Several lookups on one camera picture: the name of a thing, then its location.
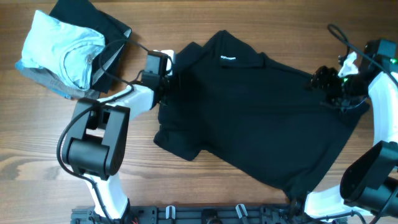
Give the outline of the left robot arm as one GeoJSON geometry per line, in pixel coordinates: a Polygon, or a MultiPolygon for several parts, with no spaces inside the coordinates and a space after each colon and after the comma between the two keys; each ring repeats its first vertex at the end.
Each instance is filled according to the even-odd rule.
{"type": "Polygon", "coordinates": [[[107,98],[78,100],[58,142],[57,159],[69,174],[85,181],[95,204],[73,210],[72,223],[137,223],[119,178],[128,126],[160,102],[174,61],[173,50],[151,50],[139,84],[107,98]]]}

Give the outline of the black polo shirt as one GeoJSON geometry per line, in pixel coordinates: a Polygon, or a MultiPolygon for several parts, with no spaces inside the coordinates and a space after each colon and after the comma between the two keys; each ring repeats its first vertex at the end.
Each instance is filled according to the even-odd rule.
{"type": "Polygon", "coordinates": [[[156,145],[191,161],[206,150],[294,198],[328,172],[369,105],[347,111],[306,90],[311,75],[217,32],[176,56],[176,89],[159,108],[156,145]]]}

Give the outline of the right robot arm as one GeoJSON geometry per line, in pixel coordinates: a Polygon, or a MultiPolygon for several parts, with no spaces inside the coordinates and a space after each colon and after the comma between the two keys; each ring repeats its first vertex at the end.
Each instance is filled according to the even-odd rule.
{"type": "Polygon", "coordinates": [[[307,195],[303,208],[307,223],[331,223],[349,216],[397,217],[397,43],[369,41],[364,50],[353,49],[339,58],[340,70],[320,67],[311,89],[327,92],[327,105],[353,109],[365,98],[373,107],[374,143],[350,165],[340,185],[307,195]]]}

